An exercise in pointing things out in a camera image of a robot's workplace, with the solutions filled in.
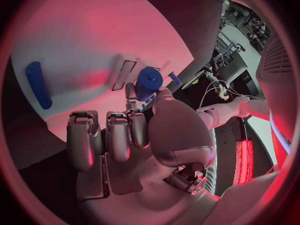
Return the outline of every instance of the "blue object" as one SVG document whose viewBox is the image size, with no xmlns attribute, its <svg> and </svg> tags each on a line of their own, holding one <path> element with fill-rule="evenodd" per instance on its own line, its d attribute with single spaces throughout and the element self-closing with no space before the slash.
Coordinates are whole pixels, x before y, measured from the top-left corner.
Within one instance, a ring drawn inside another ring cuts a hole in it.
<svg viewBox="0 0 300 225">
<path fill-rule="evenodd" d="M 169 77 L 173 80 L 173 82 L 179 87 L 181 84 L 183 84 L 179 78 L 175 75 L 175 73 L 172 71 L 170 74 L 169 74 Z"/>
<path fill-rule="evenodd" d="M 51 108 L 52 99 L 45 84 L 41 63 L 38 61 L 30 63 L 26 67 L 25 73 L 40 106 L 45 110 Z"/>
<path fill-rule="evenodd" d="M 152 99 L 151 99 L 151 97 L 149 97 L 149 98 L 145 101 L 145 103 L 148 104 L 148 103 L 150 103 L 151 101 L 152 101 Z"/>
<path fill-rule="evenodd" d="M 146 67 L 139 72 L 135 84 L 135 98 L 145 102 L 152 94 L 163 85 L 163 77 L 159 71 L 152 67 Z"/>
</svg>

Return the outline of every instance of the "red led strip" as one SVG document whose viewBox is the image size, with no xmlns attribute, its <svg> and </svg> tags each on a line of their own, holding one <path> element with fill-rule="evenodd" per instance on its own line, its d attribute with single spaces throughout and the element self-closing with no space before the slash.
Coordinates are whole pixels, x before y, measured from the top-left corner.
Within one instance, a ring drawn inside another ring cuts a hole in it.
<svg viewBox="0 0 300 225">
<path fill-rule="evenodd" d="M 252 140 L 236 142 L 236 163 L 233 185 L 249 182 L 253 177 Z"/>
</svg>

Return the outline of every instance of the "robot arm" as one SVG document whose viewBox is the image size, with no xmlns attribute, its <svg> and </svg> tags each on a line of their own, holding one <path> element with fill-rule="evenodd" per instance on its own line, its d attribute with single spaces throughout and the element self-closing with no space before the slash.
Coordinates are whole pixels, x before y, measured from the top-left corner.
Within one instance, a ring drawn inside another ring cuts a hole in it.
<svg viewBox="0 0 300 225">
<path fill-rule="evenodd" d="M 250 100 L 247 96 L 238 96 L 232 102 L 218 103 L 198 108 L 198 115 L 208 129 L 225 124 L 232 117 L 246 118 L 249 115 L 270 120 L 270 110 L 265 100 Z"/>
</svg>

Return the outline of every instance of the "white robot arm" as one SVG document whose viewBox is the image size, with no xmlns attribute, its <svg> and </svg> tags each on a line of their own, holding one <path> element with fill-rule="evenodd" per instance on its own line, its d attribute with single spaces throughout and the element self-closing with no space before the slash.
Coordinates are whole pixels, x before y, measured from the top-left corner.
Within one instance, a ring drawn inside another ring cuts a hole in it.
<svg viewBox="0 0 300 225">
<path fill-rule="evenodd" d="M 238 96 L 232 102 L 201 107 L 196 111 L 208 129 L 217 128 L 232 117 L 245 118 L 252 115 L 267 121 L 270 120 L 267 101 L 250 100 L 247 96 Z"/>
</svg>

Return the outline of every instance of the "red light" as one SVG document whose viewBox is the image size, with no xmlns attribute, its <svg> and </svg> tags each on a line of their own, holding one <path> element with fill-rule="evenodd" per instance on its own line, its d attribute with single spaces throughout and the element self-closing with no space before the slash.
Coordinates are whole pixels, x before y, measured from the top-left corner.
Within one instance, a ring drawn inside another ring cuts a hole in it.
<svg viewBox="0 0 300 225">
<path fill-rule="evenodd" d="M 236 142 L 236 162 L 233 185 L 249 182 L 253 177 L 252 140 Z"/>
</svg>

